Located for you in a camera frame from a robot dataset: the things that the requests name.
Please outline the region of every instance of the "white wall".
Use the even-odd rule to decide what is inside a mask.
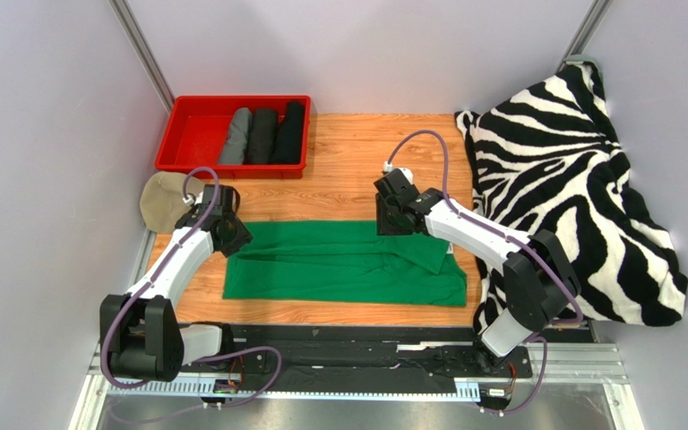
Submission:
[[[613,2],[586,54],[603,66],[631,183],[672,230],[688,275],[688,1]],[[688,428],[688,299],[672,328],[598,330],[620,347],[646,427]]]
[[[68,426],[165,121],[107,2],[0,2],[0,428]]]
[[[553,74],[590,0],[130,0],[175,95],[487,109]]]

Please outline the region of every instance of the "red plastic tray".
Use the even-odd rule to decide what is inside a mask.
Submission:
[[[240,108],[271,108],[279,120],[286,115],[286,104],[296,100],[305,106],[302,159],[299,164],[219,165],[219,155],[228,135],[230,120]],[[307,131],[310,124],[310,98],[307,96],[181,96],[175,100],[167,130],[156,156],[155,166],[167,172],[189,173],[208,166],[223,178],[298,179],[306,166]],[[211,178],[211,175],[196,174]]]

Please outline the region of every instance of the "zebra print blanket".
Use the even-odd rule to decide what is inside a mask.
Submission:
[[[482,115],[459,112],[456,124],[473,171],[473,210],[530,234],[556,233],[587,318],[664,326],[683,317],[688,279],[670,235],[628,185],[630,163],[593,64],[569,64]],[[477,262],[480,331],[505,308],[505,291],[500,273]]]

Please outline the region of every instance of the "wood surface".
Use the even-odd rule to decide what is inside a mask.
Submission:
[[[471,205],[471,173],[463,140],[451,115],[321,115],[311,119],[307,167],[302,179],[237,179],[223,183],[241,193],[243,221],[291,219],[375,219],[374,181],[395,145],[419,130],[438,132],[450,152],[449,193]],[[413,171],[419,190],[442,187],[439,142],[422,135],[394,161]],[[170,235],[158,235],[150,264]],[[214,254],[195,274],[176,309],[179,321],[224,323],[313,323],[365,325],[469,325],[480,287],[474,256],[455,249],[468,276],[467,305],[379,305],[300,300],[223,300],[226,259]]]

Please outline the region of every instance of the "green fabric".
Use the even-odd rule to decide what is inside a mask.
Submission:
[[[228,259],[224,298],[466,304],[448,243],[377,236],[374,221],[246,223],[254,240]]]

